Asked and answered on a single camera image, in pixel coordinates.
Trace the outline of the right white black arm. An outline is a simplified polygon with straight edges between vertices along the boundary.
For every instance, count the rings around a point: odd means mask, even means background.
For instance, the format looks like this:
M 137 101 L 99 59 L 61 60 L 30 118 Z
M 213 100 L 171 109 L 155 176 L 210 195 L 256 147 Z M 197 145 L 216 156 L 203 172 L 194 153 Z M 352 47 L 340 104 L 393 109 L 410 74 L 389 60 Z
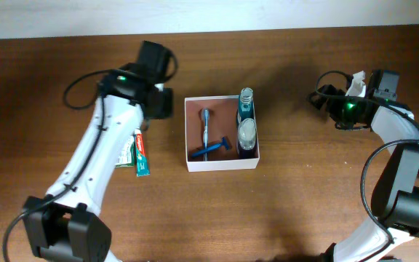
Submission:
M 360 197 L 364 222 L 346 239 L 331 244 L 320 261 L 386 261 L 399 245 L 419 238 L 419 124 L 397 102 L 399 74 L 375 69 L 343 74 L 345 89 L 315 85 L 308 102 L 325 109 L 338 130 L 369 129 L 383 145 L 364 164 Z

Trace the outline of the white green soap packet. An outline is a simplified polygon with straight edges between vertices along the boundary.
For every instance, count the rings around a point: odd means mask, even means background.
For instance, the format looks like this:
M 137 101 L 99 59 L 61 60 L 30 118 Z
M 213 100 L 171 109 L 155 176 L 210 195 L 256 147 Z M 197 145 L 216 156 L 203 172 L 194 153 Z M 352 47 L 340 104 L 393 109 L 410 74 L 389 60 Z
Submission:
M 127 139 L 124 144 L 118 160 L 116 162 L 116 167 L 133 167 L 135 165 L 135 138 L 131 136 Z

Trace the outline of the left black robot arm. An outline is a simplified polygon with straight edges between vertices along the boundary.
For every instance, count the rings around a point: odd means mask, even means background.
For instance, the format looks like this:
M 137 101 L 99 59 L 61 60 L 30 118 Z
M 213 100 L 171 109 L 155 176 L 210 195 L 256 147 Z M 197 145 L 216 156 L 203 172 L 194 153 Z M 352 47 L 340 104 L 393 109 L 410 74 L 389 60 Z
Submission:
M 31 252 L 46 261 L 116 261 L 111 230 L 100 219 L 103 197 L 119 155 L 135 130 L 171 117 L 173 93 L 164 86 L 177 58 L 143 41 L 137 60 L 101 70 L 91 121 L 70 162 L 42 198 L 30 196 L 16 221 Z

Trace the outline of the blue disposable razor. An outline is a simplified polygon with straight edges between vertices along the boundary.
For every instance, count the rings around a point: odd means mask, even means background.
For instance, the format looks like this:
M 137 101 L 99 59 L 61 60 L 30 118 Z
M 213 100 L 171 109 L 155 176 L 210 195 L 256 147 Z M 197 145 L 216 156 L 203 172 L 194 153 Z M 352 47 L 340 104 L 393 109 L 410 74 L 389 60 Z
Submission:
M 206 156 L 208 156 L 208 154 L 210 152 L 216 151 L 219 148 L 224 148 L 227 151 L 232 148 L 232 146 L 231 146 L 229 140 L 227 139 L 227 137 L 221 138 L 220 142 L 213 143 L 213 144 L 207 146 L 206 148 L 195 151 L 194 153 L 191 154 L 191 158 L 196 158 L 196 157 L 200 157 L 200 156 L 206 157 Z

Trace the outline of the teal Listerine mouthwash bottle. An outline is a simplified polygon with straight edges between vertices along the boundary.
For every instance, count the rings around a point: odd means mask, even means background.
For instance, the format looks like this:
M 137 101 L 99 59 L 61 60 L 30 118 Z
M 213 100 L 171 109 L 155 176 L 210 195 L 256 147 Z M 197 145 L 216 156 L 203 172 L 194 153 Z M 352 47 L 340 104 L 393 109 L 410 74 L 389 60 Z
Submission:
M 253 118 L 253 116 L 253 90 L 249 87 L 245 87 L 241 90 L 239 95 L 236 123 L 240 124 L 247 118 Z

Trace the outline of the blue green toothbrush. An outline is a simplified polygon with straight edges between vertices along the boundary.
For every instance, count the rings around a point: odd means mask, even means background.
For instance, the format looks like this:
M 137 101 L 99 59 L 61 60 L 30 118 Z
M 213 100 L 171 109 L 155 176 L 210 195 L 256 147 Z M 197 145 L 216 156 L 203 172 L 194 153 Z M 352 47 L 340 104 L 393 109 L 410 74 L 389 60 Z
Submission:
M 203 108 L 202 111 L 201 111 L 201 119 L 202 119 L 203 124 L 204 124 L 204 128 L 203 128 L 203 146 L 204 146 L 204 149 L 207 148 L 207 143 L 208 143 L 209 117 L 210 117 L 210 110 L 208 108 Z

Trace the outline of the dark blue soap bottle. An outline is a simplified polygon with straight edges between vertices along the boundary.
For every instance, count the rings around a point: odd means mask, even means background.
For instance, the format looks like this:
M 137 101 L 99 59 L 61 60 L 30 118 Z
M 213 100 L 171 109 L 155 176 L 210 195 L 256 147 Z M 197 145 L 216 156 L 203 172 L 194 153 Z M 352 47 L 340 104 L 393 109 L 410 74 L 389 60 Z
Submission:
M 240 159 L 255 157 L 257 146 L 256 123 L 253 118 L 246 118 L 239 124 L 237 132 L 237 153 Z

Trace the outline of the red white Colgate toothpaste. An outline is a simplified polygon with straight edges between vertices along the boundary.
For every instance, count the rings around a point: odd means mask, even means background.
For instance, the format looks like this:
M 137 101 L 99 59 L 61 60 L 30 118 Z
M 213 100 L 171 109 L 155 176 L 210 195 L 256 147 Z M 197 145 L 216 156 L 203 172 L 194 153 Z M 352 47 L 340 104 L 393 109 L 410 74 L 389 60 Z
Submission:
M 134 138 L 135 138 L 137 176 L 143 177 L 143 176 L 150 175 L 148 160 L 145 155 L 143 134 L 140 129 L 135 130 Z

